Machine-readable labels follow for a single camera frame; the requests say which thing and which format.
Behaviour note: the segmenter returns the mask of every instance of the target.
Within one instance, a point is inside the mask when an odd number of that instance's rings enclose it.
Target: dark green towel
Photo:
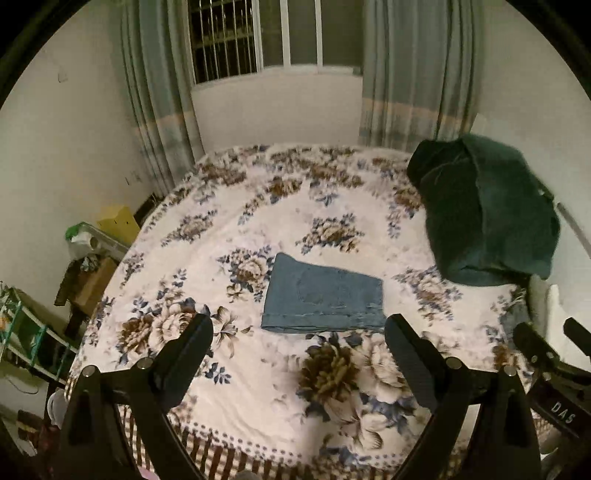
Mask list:
[[[423,141],[407,174],[444,278],[474,286],[548,278],[560,224],[518,150],[475,135]]]

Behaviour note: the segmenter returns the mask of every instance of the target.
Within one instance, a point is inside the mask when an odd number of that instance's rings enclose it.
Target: window sill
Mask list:
[[[261,72],[247,73],[243,75],[237,75],[234,77],[226,77],[218,80],[210,80],[209,82],[199,83],[193,85],[192,90],[204,90],[207,88],[215,87],[223,83],[234,83],[244,82],[252,80],[254,78],[265,76],[281,76],[285,74],[289,75],[304,75],[304,74],[317,74],[317,75],[348,75],[348,76],[361,76],[359,73],[355,73],[358,70],[354,67],[337,67],[337,66],[318,66],[318,65],[289,65],[289,66],[277,66],[277,67],[266,67]]]

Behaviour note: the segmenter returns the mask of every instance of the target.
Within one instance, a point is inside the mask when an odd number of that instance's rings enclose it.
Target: cable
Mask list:
[[[7,376],[7,377],[6,377],[6,380],[8,380],[8,381],[11,383],[11,385],[12,385],[14,388],[16,388],[16,389],[17,389],[17,390],[18,390],[20,393],[24,393],[25,395],[37,395],[37,394],[39,393],[39,386],[37,386],[37,390],[36,390],[36,391],[34,391],[34,392],[25,392],[24,390],[21,390],[20,388],[18,388],[18,387],[17,387],[17,386],[14,384],[14,382],[13,382],[13,381],[10,379],[10,377],[9,377],[9,376]]]

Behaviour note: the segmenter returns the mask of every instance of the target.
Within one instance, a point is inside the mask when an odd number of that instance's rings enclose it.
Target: window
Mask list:
[[[197,83],[267,67],[359,69],[363,0],[190,0]]]
[[[191,0],[197,83],[256,72],[252,0]]]

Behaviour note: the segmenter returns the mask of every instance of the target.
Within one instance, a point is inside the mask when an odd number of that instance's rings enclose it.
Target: floral bedspread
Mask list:
[[[510,363],[527,379],[499,323],[512,286],[441,279],[407,162],[394,150],[302,145],[202,158],[119,265],[69,391],[85,365],[129,368],[203,312],[213,320],[213,345],[169,418],[210,479],[245,468],[265,480],[393,476],[429,413],[414,401],[383,335],[279,334],[260,324],[282,251],[382,279],[386,316],[402,313],[442,353],[471,368]],[[336,387],[322,390],[326,378]],[[151,468],[131,413],[121,414],[138,464]],[[466,422],[458,451],[472,425]]]

